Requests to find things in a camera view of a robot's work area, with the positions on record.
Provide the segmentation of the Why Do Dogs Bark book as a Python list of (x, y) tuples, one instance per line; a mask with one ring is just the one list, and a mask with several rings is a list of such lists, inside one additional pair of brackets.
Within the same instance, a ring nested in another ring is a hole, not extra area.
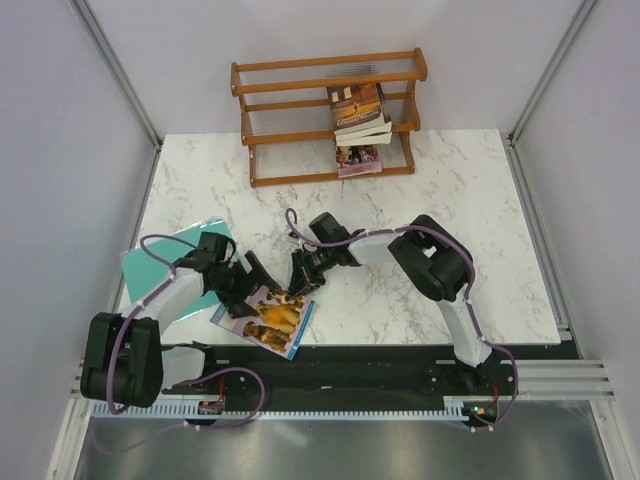
[(266, 286), (246, 298), (254, 313), (232, 318), (220, 305), (211, 322), (287, 360), (292, 360), (314, 314), (316, 302), (305, 296), (286, 298)]

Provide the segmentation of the Taming of the Shrew book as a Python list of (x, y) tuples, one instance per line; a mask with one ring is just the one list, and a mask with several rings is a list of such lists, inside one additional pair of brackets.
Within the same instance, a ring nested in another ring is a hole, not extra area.
[(374, 145), (336, 146), (335, 160), (339, 178), (377, 174), (382, 171), (379, 153)]

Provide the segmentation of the Jane Eyre blue book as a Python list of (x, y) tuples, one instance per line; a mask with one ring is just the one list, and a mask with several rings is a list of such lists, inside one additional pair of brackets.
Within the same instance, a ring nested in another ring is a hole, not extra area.
[(357, 147), (368, 145), (386, 145), (391, 142), (392, 133), (377, 133), (374, 135), (357, 137), (357, 138), (336, 138), (335, 144), (338, 147)]

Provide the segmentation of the A Tale of Two Cities book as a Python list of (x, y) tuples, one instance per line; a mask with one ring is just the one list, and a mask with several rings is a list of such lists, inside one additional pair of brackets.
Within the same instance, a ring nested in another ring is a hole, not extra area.
[(368, 137), (368, 136), (371, 136), (371, 135), (386, 134), (386, 133), (390, 132), (391, 129), (392, 129), (392, 122), (389, 121), (389, 122), (386, 122), (383, 125), (376, 126), (376, 127), (362, 129), (362, 130), (354, 131), (354, 132), (350, 132), (350, 133), (335, 134), (334, 137), (337, 140), (359, 139), (359, 138)]

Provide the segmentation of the Kate DiCamillo dark book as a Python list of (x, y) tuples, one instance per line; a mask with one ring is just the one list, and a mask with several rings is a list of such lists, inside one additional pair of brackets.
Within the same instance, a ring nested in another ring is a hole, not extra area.
[(385, 127), (389, 123), (377, 83), (327, 87), (326, 92), (337, 135)]

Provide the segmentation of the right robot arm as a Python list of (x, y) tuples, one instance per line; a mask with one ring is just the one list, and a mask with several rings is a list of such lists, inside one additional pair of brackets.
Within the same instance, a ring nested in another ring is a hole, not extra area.
[(297, 229), (297, 213), (285, 211), (290, 236), (299, 242), (291, 254), (289, 298), (324, 286), (325, 273), (337, 266), (395, 263), (411, 284), (438, 306), (453, 340), (457, 373), (448, 377), (467, 392), (483, 392), (494, 381), (496, 355), (481, 332), (470, 303), (476, 277), (473, 258), (432, 217), (423, 214), (394, 229), (350, 232), (324, 212), (309, 228), (313, 239)]

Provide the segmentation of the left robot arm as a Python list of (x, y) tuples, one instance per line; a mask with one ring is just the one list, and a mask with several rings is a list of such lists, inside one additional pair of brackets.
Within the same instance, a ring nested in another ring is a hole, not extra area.
[(161, 237), (143, 237), (140, 249), (168, 267), (164, 279), (124, 311), (100, 312), (89, 324), (81, 393), (106, 402), (115, 415), (154, 403), (164, 380), (161, 334), (192, 303), (213, 292), (231, 317), (255, 316), (248, 298), (261, 287), (280, 288), (253, 252), (237, 260), (236, 243), (228, 236), (204, 232), (172, 262), (145, 245)]

